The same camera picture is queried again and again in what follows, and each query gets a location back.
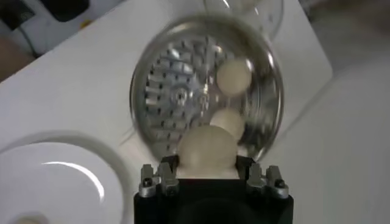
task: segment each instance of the black cable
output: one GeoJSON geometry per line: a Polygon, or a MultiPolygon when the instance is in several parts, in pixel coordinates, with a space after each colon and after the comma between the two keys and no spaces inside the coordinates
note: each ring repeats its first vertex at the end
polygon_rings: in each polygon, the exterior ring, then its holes
{"type": "Polygon", "coordinates": [[[21,26],[19,26],[18,29],[19,29],[19,31],[22,33],[22,35],[23,35],[24,39],[26,40],[27,44],[29,45],[32,56],[35,57],[35,58],[38,58],[39,55],[38,55],[37,52],[35,51],[35,49],[34,49],[32,43],[31,43],[31,40],[30,40],[29,36],[26,34],[26,32],[24,31],[24,29],[23,29],[21,26]]]}

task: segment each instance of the white countertop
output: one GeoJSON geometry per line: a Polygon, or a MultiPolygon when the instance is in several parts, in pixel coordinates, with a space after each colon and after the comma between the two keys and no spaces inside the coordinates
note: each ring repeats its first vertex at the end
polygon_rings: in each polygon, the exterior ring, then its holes
{"type": "MultiPolygon", "coordinates": [[[[198,11],[201,2],[166,1],[124,2],[0,83],[0,150],[82,135],[119,153],[138,181],[141,164],[152,158],[137,135],[128,141],[133,69],[154,35],[172,19],[198,11]]],[[[273,45],[285,85],[283,131],[331,79],[332,69],[297,0],[285,1],[273,45]]]]}

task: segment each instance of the grater disc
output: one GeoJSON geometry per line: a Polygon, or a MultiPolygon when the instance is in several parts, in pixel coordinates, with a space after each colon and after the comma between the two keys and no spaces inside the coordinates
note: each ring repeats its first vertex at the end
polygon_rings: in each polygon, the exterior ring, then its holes
{"type": "Polygon", "coordinates": [[[270,63],[273,56],[265,42],[253,39],[241,25],[225,17],[185,18],[158,34],[141,56],[130,107],[138,132],[158,159],[176,154],[186,131],[208,125],[225,107],[234,108],[246,122],[239,144],[248,156],[258,159],[277,130],[282,85],[276,63],[270,63]],[[244,94],[227,97],[216,84],[216,72],[234,58],[248,61],[253,81],[244,94]]]}

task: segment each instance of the dough piece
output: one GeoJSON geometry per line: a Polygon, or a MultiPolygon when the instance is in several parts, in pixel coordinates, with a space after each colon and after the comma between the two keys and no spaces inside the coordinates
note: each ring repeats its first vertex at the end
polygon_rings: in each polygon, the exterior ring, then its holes
{"type": "Polygon", "coordinates": [[[179,169],[193,178],[221,175],[234,168],[237,148],[236,141],[224,129],[215,126],[196,127],[178,144],[179,169]]]}
{"type": "Polygon", "coordinates": [[[225,62],[217,72],[217,85],[223,94],[234,97],[248,89],[252,73],[246,59],[234,59],[225,62]]]}
{"type": "Polygon", "coordinates": [[[239,112],[232,108],[224,108],[215,112],[210,125],[223,128],[233,136],[236,142],[241,139],[245,129],[245,122],[239,112]]]}

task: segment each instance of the dough ball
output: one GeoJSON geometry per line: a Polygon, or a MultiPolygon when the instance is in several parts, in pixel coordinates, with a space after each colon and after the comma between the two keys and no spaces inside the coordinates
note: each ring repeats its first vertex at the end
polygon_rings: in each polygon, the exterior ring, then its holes
{"type": "Polygon", "coordinates": [[[245,122],[238,111],[232,108],[221,109],[213,115],[210,125],[223,128],[229,132],[234,140],[238,142],[245,129],[245,122]]]}
{"type": "Polygon", "coordinates": [[[188,131],[178,144],[179,167],[193,176],[220,173],[234,167],[237,148],[236,141],[224,129],[196,127],[188,131]]]}
{"type": "Polygon", "coordinates": [[[246,59],[229,60],[217,72],[217,85],[222,93],[229,97],[245,92],[251,81],[252,73],[246,59]]]}

